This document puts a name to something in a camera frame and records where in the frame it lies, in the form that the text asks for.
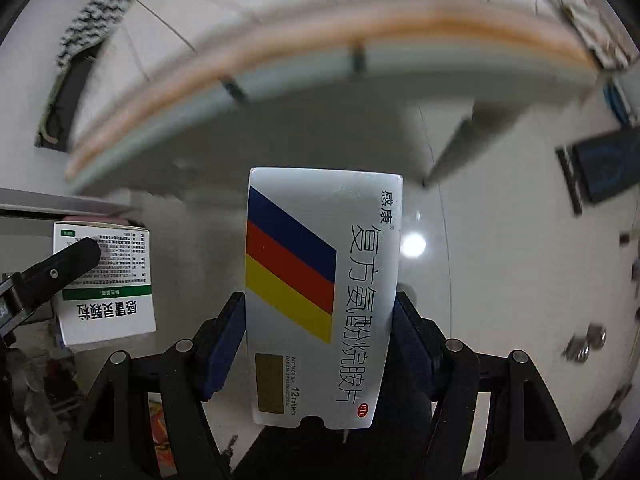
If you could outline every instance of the yellow stripe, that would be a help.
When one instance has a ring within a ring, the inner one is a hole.
[[[272,307],[325,343],[331,343],[332,317],[246,255],[246,286]]]

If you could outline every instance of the green label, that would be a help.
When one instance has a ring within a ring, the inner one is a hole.
[[[65,301],[112,300],[113,298],[148,296],[149,294],[151,294],[151,285],[65,288],[62,291],[62,299]]]

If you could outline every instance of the blue stripe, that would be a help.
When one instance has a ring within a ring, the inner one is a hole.
[[[335,249],[253,187],[249,187],[247,217],[287,251],[335,283]]]

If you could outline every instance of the tricolor stripe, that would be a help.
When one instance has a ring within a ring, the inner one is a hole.
[[[249,188],[246,286],[289,319],[331,342],[336,251]]]

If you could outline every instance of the white wall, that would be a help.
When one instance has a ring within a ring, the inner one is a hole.
[[[68,155],[36,148],[33,142],[56,78],[60,36],[88,1],[31,0],[0,44],[0,203],[7,203],[2,188],[69,196],[64,180]],[[86,204],[87,211],[96,208],[94,199]]]

